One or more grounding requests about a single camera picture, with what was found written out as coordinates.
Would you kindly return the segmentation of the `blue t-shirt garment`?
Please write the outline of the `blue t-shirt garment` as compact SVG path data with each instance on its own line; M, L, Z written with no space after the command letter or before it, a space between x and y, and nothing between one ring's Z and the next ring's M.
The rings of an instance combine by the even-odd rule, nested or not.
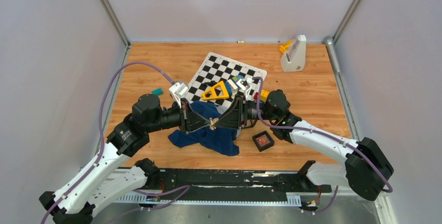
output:
M191 103L191 108L207 119L219 117L227 110L225 106L202 101ZM234 141L239 134L240 130L237 129L217 128L210 130L209 127L204 127L189 134L176 130L168 136L168 139L174 146L179 148L199 143L222 155L237 156L240 153L240 149Z

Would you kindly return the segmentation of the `red leaf brooch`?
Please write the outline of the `red leaf brooch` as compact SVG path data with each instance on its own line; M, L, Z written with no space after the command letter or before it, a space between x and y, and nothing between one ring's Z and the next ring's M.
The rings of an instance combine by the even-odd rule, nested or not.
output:
M260 136L259 138L257 138L257 141L260 146L265 146L270 143L270 140L266 136Z

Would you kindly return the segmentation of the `black display box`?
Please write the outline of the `black display box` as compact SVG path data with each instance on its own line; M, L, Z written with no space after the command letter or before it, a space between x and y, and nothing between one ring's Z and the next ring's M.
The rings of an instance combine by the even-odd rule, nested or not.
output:
M265 151L275 145L274 140L267 131L260 132L252 137L259 152Z

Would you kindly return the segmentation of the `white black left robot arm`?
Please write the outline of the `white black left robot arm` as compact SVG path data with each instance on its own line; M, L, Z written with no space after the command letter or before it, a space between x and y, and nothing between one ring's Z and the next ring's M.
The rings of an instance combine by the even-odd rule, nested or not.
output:
M188 134L212 122L212 118L197 113L185 100L164 109L157 95L142 95L109 136L100 137L99 151L74 178L57 191L46 191L39 197L46 210L41 222L52 217L55 223L91 223L98 213L126 193L142 186L156 188L158 168L147 158L111 182L105 180L149 143L149 133L178 127Z

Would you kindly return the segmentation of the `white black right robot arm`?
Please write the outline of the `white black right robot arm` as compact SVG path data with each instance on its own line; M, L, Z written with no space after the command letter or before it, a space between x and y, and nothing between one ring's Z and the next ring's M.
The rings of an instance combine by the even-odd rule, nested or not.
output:
M323 184L338 185L369 201L376 200L381 192L392 192L388 180L394 169L373 139L355 140L332 134L294 115L289 107L282 90L271 91L263 105L237 97L226 112L210 120L210 128L239 129L246 120L257 120L268 126L276 138L312 148L337 162L309 165L297 178L304 191Z

